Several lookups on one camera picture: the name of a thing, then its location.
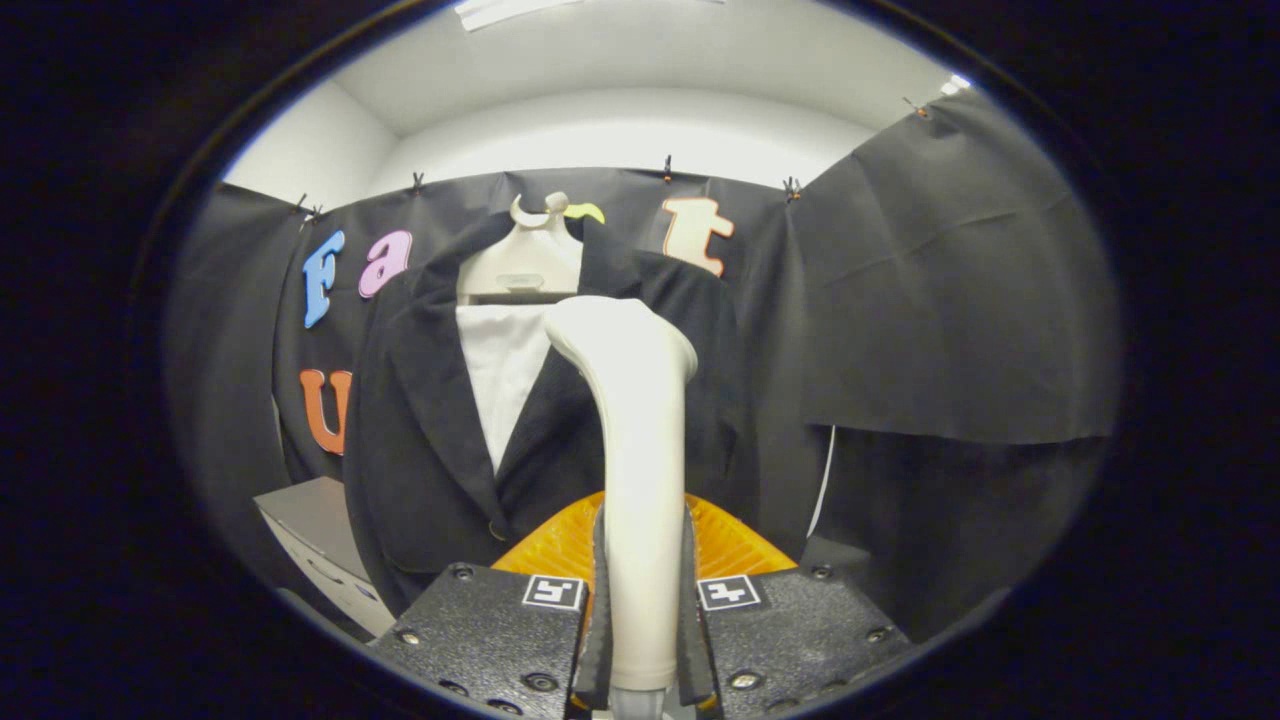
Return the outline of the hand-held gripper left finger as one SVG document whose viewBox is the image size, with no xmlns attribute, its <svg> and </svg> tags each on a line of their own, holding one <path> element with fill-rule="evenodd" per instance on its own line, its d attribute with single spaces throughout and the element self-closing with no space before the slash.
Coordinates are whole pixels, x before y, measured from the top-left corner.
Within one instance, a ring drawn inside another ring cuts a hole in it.
<svg viewBox="0 0 1280 720">
<path fill-rule="evenodd" d="M 603 493 L 557 512 L 490 566 L 456 562 L 374 641 L 388 667 L 486 712 L 586 717 L 611 682 L 596 542 Z"/>
</svg>

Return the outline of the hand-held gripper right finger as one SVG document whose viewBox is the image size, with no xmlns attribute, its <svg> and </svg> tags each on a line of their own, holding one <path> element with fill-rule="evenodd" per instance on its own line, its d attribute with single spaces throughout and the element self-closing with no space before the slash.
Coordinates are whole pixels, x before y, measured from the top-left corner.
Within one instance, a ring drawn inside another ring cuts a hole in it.
<svg viewBox="0 0 1280 720">
<path fill-rule="evenodd" d="M 689 495 L 680 700 L 699 716 L 771 716 L 852 691 L 913 650 L 844 564 L 799 564 Z"/>
</svg>

